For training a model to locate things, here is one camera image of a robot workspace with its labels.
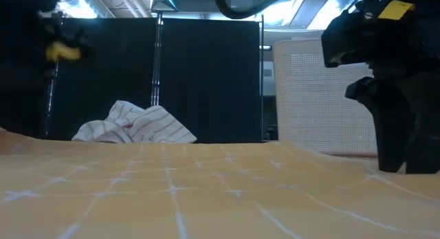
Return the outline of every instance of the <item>white pegboard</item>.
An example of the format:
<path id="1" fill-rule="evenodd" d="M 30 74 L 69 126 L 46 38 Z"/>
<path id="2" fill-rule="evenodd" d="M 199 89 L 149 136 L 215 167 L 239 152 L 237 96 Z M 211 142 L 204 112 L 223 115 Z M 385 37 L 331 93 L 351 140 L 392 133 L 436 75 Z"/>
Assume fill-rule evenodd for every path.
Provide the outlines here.
<path id="1" fill-rule="evenodd" d="M 319 39 L 276 43 L 273 55 L 281 140 L 321 152 L 376 152 L 371 114 L 344 96 L 371 76 L 367 65 L 326 68 Z"/>

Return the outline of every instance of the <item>black backdrop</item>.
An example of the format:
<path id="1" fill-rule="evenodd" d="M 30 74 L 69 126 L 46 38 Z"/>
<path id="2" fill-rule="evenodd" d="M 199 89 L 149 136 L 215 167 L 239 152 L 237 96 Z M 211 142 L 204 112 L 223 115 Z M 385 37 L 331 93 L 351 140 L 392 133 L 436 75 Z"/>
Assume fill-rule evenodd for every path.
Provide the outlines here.
<path id="1" fill-rule="evenodd" d="M 261 139 L 257 22 L 164 19 L 159 105 L 200 143 Z"/>
<path id="2" fill-rule="evenodd" d="M 103 120 L 116 100 L 151 105 L 155 19 L 65 19 L 63 31 L 83 27 L 90 58 L 59 63 L 50 139 L 70 140 L 82 124 Z"/>
<path id="3" fill-rule="evenodd" d="M 156 19 L 63 22 L 67 34 L 81 27 L 94 53 L 60 62 L 49 139 L 70 140 L 116 100 L 151 105 Z M 198 142 L 260 142 L 259 24 L 164 19 L 162 27 L 159 105 Z"/>
<path id="4" fill-rule="evenodd" d="M 0 127 L 42 137 L 45 81 L 37 66 L 0 64 Z"/>

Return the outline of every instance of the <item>white striped cloth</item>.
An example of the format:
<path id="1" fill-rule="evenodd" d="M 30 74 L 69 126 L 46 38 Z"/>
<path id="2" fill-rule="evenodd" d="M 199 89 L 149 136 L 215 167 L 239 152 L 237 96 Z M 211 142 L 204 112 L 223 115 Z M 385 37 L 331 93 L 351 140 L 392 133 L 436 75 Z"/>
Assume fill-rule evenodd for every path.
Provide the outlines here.
<path id="1" fill-rule="evenodd" d="M 82 125 L 72 141 L 112 143 L 181 143 L 197 138 L 161 106 L 148 109 L 117 101 L 104 121 Z"/>

